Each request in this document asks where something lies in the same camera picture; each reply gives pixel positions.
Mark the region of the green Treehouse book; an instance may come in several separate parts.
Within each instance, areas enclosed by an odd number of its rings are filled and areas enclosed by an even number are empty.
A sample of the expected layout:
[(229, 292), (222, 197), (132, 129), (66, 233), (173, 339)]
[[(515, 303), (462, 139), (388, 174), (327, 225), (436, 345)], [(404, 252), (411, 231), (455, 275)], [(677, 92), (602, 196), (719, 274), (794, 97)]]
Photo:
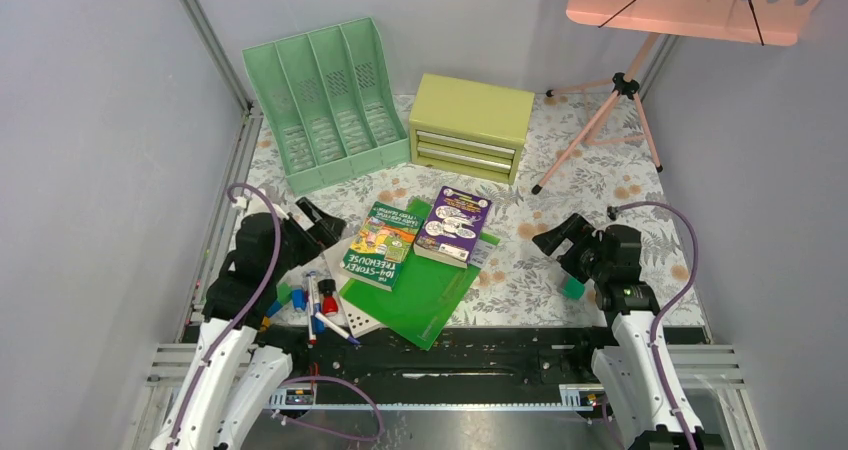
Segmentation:
[(340, 269), (350, 278), (391, 292), (422, 223), (420, 216), (375, 202)]

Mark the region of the purple cartoon book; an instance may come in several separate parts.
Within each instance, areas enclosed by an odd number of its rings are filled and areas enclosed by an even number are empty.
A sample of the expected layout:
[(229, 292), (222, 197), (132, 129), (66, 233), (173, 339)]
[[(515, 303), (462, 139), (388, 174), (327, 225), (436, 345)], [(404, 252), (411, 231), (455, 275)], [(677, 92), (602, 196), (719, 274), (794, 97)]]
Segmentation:
[(466, 268), (492, 208), (487, 198), (443, 186), (414, 240), (415, 254)]

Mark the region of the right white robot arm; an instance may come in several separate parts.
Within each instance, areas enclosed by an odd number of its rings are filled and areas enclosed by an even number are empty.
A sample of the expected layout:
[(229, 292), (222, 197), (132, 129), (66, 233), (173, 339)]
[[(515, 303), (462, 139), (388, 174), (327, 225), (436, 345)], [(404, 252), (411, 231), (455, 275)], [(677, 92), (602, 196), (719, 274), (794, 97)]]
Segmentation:
[(594, 287), (595, 304), (614, 338), (592, 343), (573, 356), (583, 380), (600, 381), (604, 419), (616, 424), (626, 449), (720, 449), (686, 398), (661, 327), (662, 310), (642, 280), (642, 237), (625, 225), (598, 229), (573, 214), (533, 238), (546, 255), (557, 250), (560, 267), (576, 282)]

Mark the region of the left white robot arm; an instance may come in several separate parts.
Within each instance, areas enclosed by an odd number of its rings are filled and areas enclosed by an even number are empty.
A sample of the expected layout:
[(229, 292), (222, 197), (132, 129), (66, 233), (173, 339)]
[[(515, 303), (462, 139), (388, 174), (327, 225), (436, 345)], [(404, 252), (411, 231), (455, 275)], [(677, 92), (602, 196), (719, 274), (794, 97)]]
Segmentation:
[(153, 449), (238, 449), (283, 380), (309, 371), (304, 348), (255, 340), (277, 283), (338, 243), (346, 223), (306, 197), (295, 203), (305, 225), (260, 191), (228, 198), (243, 213), (236, 246), (207, 290), (188, 372)]

